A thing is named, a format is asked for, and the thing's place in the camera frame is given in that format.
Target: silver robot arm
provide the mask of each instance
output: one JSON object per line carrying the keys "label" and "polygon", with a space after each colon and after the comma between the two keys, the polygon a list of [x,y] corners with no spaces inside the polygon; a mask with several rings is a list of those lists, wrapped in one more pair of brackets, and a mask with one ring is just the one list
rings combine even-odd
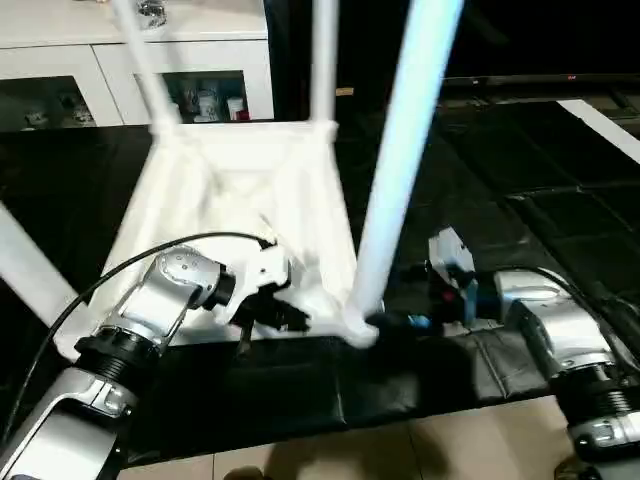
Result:
{"label": "silver robot arm", "polygon": [[188,309],[226,305],[235,278],[193,249],[158,255],[11,438],[0,479],[93,480],[122,454],[118,426],[136,406]]}
{"label": "silver robot arm", "polygon": [[496,274],[504,324],[523,333],[567,418],[576,452],[589,461],[635,456],[640,447],[637,375],[628,375],[593,316],[539,273]]}

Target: blue part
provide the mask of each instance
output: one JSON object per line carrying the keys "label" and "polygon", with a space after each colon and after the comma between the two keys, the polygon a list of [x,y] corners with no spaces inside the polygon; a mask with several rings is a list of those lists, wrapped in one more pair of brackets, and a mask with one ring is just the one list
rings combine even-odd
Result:
{"label": "blue part", "polygon": [[415,328],[429,328],[431,320],[424,315],[409,315],[409,323]]}
{"label": "blue part", "polygon": [[476,321],[476,312],[478,308],[478,281],[472,280],[464,293],[464,321],[462,324],[466,328],[470,328]]}

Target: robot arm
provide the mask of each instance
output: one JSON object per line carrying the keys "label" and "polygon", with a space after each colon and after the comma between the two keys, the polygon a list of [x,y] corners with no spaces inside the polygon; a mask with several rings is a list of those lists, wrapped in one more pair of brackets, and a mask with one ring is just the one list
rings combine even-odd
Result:
{"label": "robot arm", "polygon": [[429,242],[430,290],[434,298],[456,291],[463,322],[498,319],[518,330],[567,419],[578,456],[593,465],[589,479],[626,480],[640,471],[640,377],[630,374],[602,326],[565,289],[555,273],[501,269],[476,274],[471,253],[452,229]]}
{"label": "robot arm", "polygon": [[[263,250],[267,260],[277,248]],[[115,477],[125,461],[118,433],[153,379],[187,310],[230,305],[233,315],[248,294],[265,286],[268,298],[259,304],[271,311],[265,311],[260,320],[270,324],[277,319],[273,326],[279,328],[282,316],[273,308],[277,301],[271,294],[288,281],[288,263],[284,263],[271,261],[278,266],[272,271],[260,265],[267,274],[266,283],[249,288],[246,282],[236,285],[236,276],[223,264],[189,247],[158,255],[96,333],[78,341],[81,355],[76,364],[57,378],[2,453],[0,479]],[[108,472],[112,466],[115,471]]]}

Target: black mat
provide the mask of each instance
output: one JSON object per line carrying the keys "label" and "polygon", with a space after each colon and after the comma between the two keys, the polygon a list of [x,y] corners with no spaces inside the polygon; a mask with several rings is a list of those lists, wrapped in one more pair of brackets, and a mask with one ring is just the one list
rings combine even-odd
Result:
{"label": "black mat", "polygon": [[556,103],[488,107],[440,125],[640,355],[640,166]]}
{"label": "black mat", "polygon": [[[434,130],[425,151],[396,267],[422,262],[429,236],[452,225],[474,253],[479,268],[514,263],[549,267],[580,276],[585,287],[593,283],[589,275],[602,278],[588,263],[556,248],[551,227],[541,228],[531,213],[533,208],[520,206],[526,204],[521,198],[530,199],[523,192],[572,188],[570,168],[556,168],[557,160],[545,153],[547,147],[540,141],[528,148],[532,140],[523,133],[537,128],[534,117],[556,115],[558,122],[568,125],[568,131],[577,131],[580,138],[590,135],[580,133],[585,127],[558,108],[532,106],[531,117],[526,111],[518,117],[507,107],[496,107],[440,118],[439,130]],[[488,127],[490,122],[498,130],[509,122],[515,133],[497,134]],[[341,127],[336,144],[356,242],[381,125],[380,118],[356,118]],[[568,137],[569,145],[562,146],[559,138],[553,136],[549,148],[573,155],[571,145],[576,140]],[[149,141],[145,129],[136,127],[0,135],[2,201],[78,290],[98,275]],[[610,152],[614,147],[600,144],[599,148],[601,155],[619,158],[615,151]],[[594,147],[591,152],[595,155],[598,150]],[[619,159],[620,175],[629,179],[640,173],[640,167],[624,160]],[[578,169],[577,161],[571,162],[586,179],[586,170]],[[522,175],[529,166],[535,167],[534,173]],[[593,180],[596,167],[592,170]],[[607,183],[603,195],[626,205],[625,194],[615,185]],[[552,210],[561,215],[561,209]],[[633,209],[625,212],[633,217]],[[625,223],[624,232],[607,220],[588,228],[606,230],[610,238],[626,235],[621,241],[634,252],[634,234],[626,229],[633,222]],[[587,228],[562,225],[555,228],[572,232]],[[616,247],[616,255],[625,254]],[[634,268],[633,257],[627,258],[629,268]],[[579,273],[580,268],[589,273]],[[626,277],[616,276],[615,268],[610,271],[612,285],[635,292],[627,288]],[[3,350],[5,359],[13,360],[2,363],[13,369],[0,372],[0,408],[6,412],[15,381],[44,328],[6,286],[0,294],[7,306],[5,316],[13,319],[5,322],[12,331],[11,337],[5,337],[11,341],[5,342]],[[421,312],[428,307],[424,286],[419,284],[411,288],[391,285],[385,300],[390,309]],[[234,345],[178,347],[170,349],[162,363],[154,391],[137,412],[131,463],[377,425],[546,392],[523,339],[501,330],[450,339],[418,338],[402,344],[384,341],[366,351],[354,350],[337,339],[255,342],[243,359],[235,357]],[[51,351],[45,364],[23,414],[64,362]]]}

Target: black cable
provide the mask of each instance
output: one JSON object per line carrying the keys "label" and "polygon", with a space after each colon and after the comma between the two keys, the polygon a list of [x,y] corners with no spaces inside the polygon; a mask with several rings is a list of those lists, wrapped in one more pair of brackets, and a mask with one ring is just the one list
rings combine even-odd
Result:
{"label": "black cable", "polygon": [[627,360],[626,356],[620,351],[620,348],[613,339],[613,336],[617,337],[617,335],[615,335],[615,332],[613,331],[609,323],[605,320],[604,313],[601,312],[600,309],[593,304],[594,302],[590,302],[589,297],[584,295],[576,286],[566,281],[560,275],[545,270],[541,267],[530,267],[526,265],[506,265],[491,269],[488,273],[499,273],[514,270],[537,273],[562,287],[562,289],[564,289],[569,295],[571,295],[571,297],[575,299],[576,303],[578,303],[596,319],[598,325],[600,326],[602,334],[604,335],[607,343],[609,344],[609,347],[611,348],[611,352],[616,357],[616,360],[618,360],[621,365],[626,366],[630,370],[632,370],[633,373],[640,374],[640,367]]}
{"label": "black cable", "polygon": [[35,372],[35,369],[38,366],[38,363],[42,359],[42,356],[44,355],[45,350],[47,349],[47,345],[49,344],[49,342],[51,342],[53,340],[53,337],[55,336],[56,332],[58,330],[60,330],[60,327],[65,322],[67,317],[69,315],[71,315],[71,313],[78,307],[78,305],[80,305],[85,300],[88,300],[89,297],[91,296],[91,294],[98,287],[102,286],[104,283],[106,283],[111,278],[116,276],[118,273],[123,271],[125,268],[133,265],[134,263],[139,262],[140,260],[143,260],[143,259],[153,255],[154,253],[161,252],[162,250],[166,250],[168,248],[175,247],[177,245],[180,245],[180,244],[183,244],[183,243],[186,243],[186,242],[191,242],[191,241],[194,241],[194,240],[200,240],[200,239],[203,239],[203,238],[213,238],[213,237],[245,238],[247,240],[253,240],[255,242],[258,242],[260,244],[260,247],[263,248],[263,249],[273,245],[270,242],[267,242],[266,240],[264,240],[264,239],[262,239],[260,237],[257,237],[255,235],[250,235],[248,233],[240,233],[240,232],[197,233],[195,235],[189,235],[189,236],[186,236],[186,237],[177,238],[175,240],[171,240],[170,242],[165,242],[165,243],[157,245],[157,246],[155,246],[153,248],[145,250],[144,252],[139,253],[135,257],[131,257],[129,260],[125,260],[124,262],[122,262],[118,266],[112,268],[107,273],[102,275],[93,285],[91,285],[89,288],[87,288],[84,292],[82,292],[80,295],[78,295],[69,305],[67,305],[67,307],[58,316],[56,321],[53,322],[53,325],[51,325],[51,327],[49,328],[49,331],[47,332],[47,335],[45,336],[44,340],[42,340],[42,342],[40,343],[40,346],[38,347],[38,350],[36,351],[36,354],[33,357],[33,360],[31,361],[31,365],[29,366],[29,369],[27,370],[27,374],[25,375],[25,378],[24,378],[24,380],[22,382],[22,385],[20,385],[20,389],[18,390],[18,394],[16,395],[16,398],[14,399],[13,404],[11,406],[11,411],[9,412],[9,416],[7,418],[7,423],[5,424],[4,430],[2,432],[2,445],[4,446],[4,445],[7,444],[7,441],[9,439],[9,435],[11,433],[11,430],[13,429],[13,424],[14,424],[16,416],[18,414],[18,410],[20,409],[20,405],[22,404],[22,400],[24,398],[24,394],[25,394],[25,392],[27,390],[27,386],[29,385],[29,382],[31,381],[31,378],[33,377],[33,373]]}

